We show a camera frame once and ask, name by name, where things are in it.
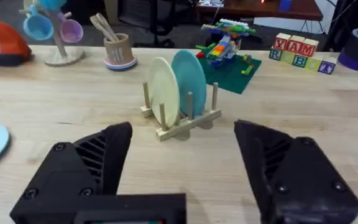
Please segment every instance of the pink cup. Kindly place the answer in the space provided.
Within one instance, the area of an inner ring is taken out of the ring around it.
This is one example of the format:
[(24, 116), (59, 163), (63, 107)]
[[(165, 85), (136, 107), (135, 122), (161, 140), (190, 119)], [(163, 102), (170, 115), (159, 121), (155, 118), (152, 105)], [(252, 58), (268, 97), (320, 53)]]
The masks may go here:
[(59, 13), (62, 25), (60, 26), (60, 36), (67, 43), (78, 43), (84, 35), (84, 30), (80, 23), (73, 19), (66, 19), (65, 15)]

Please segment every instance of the blue cup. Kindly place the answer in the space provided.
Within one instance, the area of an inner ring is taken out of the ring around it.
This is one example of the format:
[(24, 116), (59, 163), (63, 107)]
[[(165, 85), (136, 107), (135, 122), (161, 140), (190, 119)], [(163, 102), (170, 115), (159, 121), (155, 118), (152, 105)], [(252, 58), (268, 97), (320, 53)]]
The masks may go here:
[(45, 9), (60, 10), (66, 0), (38, 0), (38, 3)]
[(53, 35), (53, 25), (48, 18), (38, 14), (34, 5), (29, 7), (31, 16), (23, 23), (24, 32), (35, 40), (47, 40)]

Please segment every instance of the letter block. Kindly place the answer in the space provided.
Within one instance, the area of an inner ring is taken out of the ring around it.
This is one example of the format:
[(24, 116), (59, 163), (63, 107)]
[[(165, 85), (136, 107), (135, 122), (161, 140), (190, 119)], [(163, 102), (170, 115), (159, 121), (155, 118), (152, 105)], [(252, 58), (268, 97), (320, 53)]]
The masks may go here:
[(303, 45), (301, 46), (301, 49), (298, 54), (306, 57), (313, 57), (314, 53), (317, 50), (318, 43), (319, 42), (317, 40), (306, 39), (305, 41), (303, 41)]
[(291, 35), (279, 33), (274, 40), (273, 48), (278, 50), (285, 50)]
[(321, 65), (318, 68), (318, 71), (330, 75), (333, 73), (335, 69), (336, 62), (337, 62), (336, 58), (332, 58), (332, 57), (324, 58), (323, 61), (321, 61)]
[(295, 58), (294, 53), (283, 51), (282, 56), (281, 56), (281, 61), (292, 64), (294, 58)]
[(321, 65), (321, 57), (311, 57), (306, 62), (305, 68), (317, 72)]
[(308, 60), (308, 57), (305, 57), (302, 55), (295, 55), (292, 65), (304, 68), (306, 66), (307, 60)]
[(273, 60), (281, 60), (281, 56), (283, 54), (282, 50), (274, 49), (273, 47), (270, 49), (269, 58)]
[(297, 54), (301, 50), (304, 41), (304, 37), (293, 35), (288, 41), (287, 51)]

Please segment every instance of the chopsticks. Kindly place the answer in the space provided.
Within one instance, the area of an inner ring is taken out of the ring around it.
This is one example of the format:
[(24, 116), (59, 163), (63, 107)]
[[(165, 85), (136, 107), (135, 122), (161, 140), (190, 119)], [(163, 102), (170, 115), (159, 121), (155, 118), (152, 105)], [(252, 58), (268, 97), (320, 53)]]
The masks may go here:
[(104, 16), (102, 14), (97, 13), (96, 15), (91, 16), (90, 20), (91, 20), (92, 24), (98, 30), (100, 30), (107, 39), (109, 39), (112, 42), (119, 41), (119, 38), (114, 33), (114, 31), (110, 27), (109, 23), (107, 22), (107, 20), (104, 18)]

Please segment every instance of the wooden table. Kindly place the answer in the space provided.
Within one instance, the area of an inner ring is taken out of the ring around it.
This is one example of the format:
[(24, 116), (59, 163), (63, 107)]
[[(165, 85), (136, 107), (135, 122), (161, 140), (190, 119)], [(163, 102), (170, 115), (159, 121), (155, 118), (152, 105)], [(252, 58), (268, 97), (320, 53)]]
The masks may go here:
[[(292, 0), (288, 11), (280, 11), (280, 0), (269, 0), (263, 4), (260, 0), (226, 0), (218, 14), (239, 17), (281, 17), (287, 19), (323, 20), (323, 14), (314, 0)], [(200, 14), (215, 13), (215, 7), (197, 6)]]
[(142, 82), (154, 57), (171, 61), (177, 50), (134, 49), (136, 68), (110, 72), (100, 47), (84, 47), (88, 58), (61, 68), (42, 63), (52, 47), (31, 48), (35, 61), (0, 67), (0, 124), (12, 134), (0, 160), (0, 224), (12, 223), (11, 208), (55, 142), (122, 121), (132, 123), (134, 135), (119, 194), (185, 192), (188, 223), (259, 223), (233, 132), (236, 119), (315, 138), (358, 196), (357, 72), (338, 65), (324, 75), (270, 60), (268, 52), (247, 52), (262, 66), (242, 95), (219, 91), (223, 116), (213, 129), (193, 129), (187, 141), (158, 142), (157, 123), (139, 113)]

